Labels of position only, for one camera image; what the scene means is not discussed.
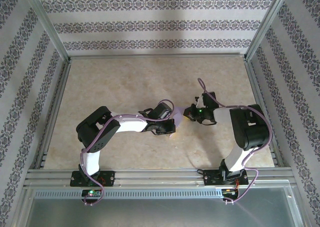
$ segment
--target purple cable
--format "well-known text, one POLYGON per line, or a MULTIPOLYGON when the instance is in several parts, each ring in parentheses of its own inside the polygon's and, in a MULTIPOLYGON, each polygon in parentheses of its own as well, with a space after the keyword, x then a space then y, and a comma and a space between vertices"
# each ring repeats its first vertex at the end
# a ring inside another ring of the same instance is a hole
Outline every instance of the purple cable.
MULTIPOLYGON (((172 111, 171 111, 171 113, 170 113, 169 116, 167 116, 167 117, 165 117, 165 118, 162 118, 162 119, 146 118, 146 117, 139 116, 139 115, 135 115, 135 114, 119 114, 119 115, 113 116, 113 117, 111 117, 111 118, 103 125, 103 127, 100 129, 99 133, 96 135, 96 137, 95 137, 94 140, 91 142, 91 144, 90 144, 87 148, 83 148, 83 149, 81 150, 81 153, 80 153, 80 166, 81 166, 81 169, 83 170, 83 172, 85 173, 85 175, 86 175, 92 182, 94 182, 96 185, 98 185, 98 186, 101 188, 101 192, 102 192, 100 198, 99 198, 97 201, 95 201, 95 202, 93 202, 93 203, 90 203, 90 206, 93 206, 93 205, 99 203, 99 202, 104 198, 104 196, 105 196, 105 188, 103 187, 103 185, 102 185, 101 183, 99 183, 99 182, 96 181, 94 178, 92 178, 92 177, 88 174, 86 168, 84 168, 84 166, 85 166, 85 164, 84 164, 84 163, 85 163, 85 162, 84 162, 84 153, 87 153, 87 152, 94 146, 94 144, 97 142, 97 140, 99 139, 99 137, 101 136, 101 134, 103 133, 103 131, 106 129, 106 127, 110 124, 110 122, 113 121, 113 120, 115 120, 115 119, 117 119, 117 118, 119 118, 119 117, 130 117, 130 118, 134 117, 134 118, 141 119, 141 120, 144 120, 144 121, 153 121, 153 122, 166 121, 166 120, 170 119, 170 117, 171 117, 171 116, 173 115, 173 113, 174 113, 175 105, 174 105, 174 103, 173 103, 171 100, 169 100, 169 99, 163 99, 163 100, 161 100, 161 101, 158 103, 158 105, 159 105, 160 103, 162 103, 162 102, 165 102, 165 101, 168 101, 168 102, 172 105, 172 111)), ((87 202, 86 202, 87 197, 88 197, 88 195, 86 195, 86 196, 84 197, 84 199, 83 199, 84 205, 87 205, 87 202)))
POLYGON ((249 189, 251 188, 251 186, 254 184, 254 182, 257 180, 258 178, 258 175, 259 175, 259 170, 257 170, 256 168, 249 168, 249 167, 245 167, 248 159, 256 152, 262 150, 263 148, 267 147, 271 140, 272 140, 272 128, 271 128, 271 125, 269 124, 269 122, 267 121, 266 117, 260 113, 259 111, 257 111, 256 109, 252 108, 252 107, 249 107, 249 106, 246 106, 246 105, 224 105, 222 103, 220 103, 219 101, 216 100, 216 98, 214 98, 206 89, 206 85, 205 83, 203 82, 203 80, 201 78, 198 78, 198 82, 200 84, 200 86, 202 87, 203 91, 210 96, 211 99, 213 99, 214 102, 216 102, 219 106, 223 107, 223 108, 245 108, 245 109, 248 109, 254 113, 256 113, 259 117, 261 117, 261 119, 266 123, 266 126, 268 128, 268 132, 269 132, 269 138, 268 138, 268 141, 261 147, 251 151, 242 161, 241 165, 242 167, 246 170, 246 171, 255 171, 256 172, 256 175, 255 177, 253 178, 253 180, 251 181, 251 183, 248 185, 248 187, 245 189, 245 191, 238 197, 236 198, 235 200, 231 199, 231 198, 228 198, 228 197, 224 197, 224 199, 226 200, 229 200, 228 201, 225 201, 225 203, 235 203, 237 202, 238 200, 240 200, 243 196, 245 196, 245 194, 249 191, 249 189))

